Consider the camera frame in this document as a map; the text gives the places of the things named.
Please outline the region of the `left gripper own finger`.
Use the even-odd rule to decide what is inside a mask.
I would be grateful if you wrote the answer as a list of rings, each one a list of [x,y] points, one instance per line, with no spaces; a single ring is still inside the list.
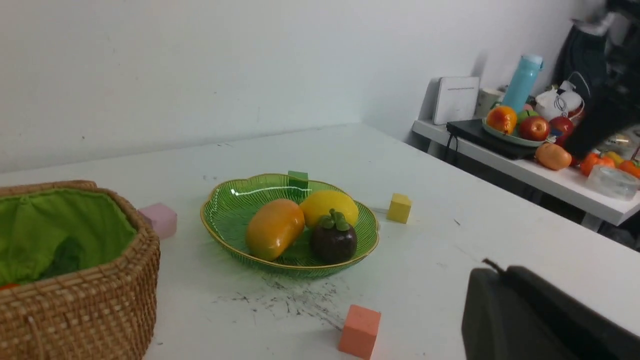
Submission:
[[[640,339],[530,269],[489,259],[468,278],[468,360],[637,360]]]

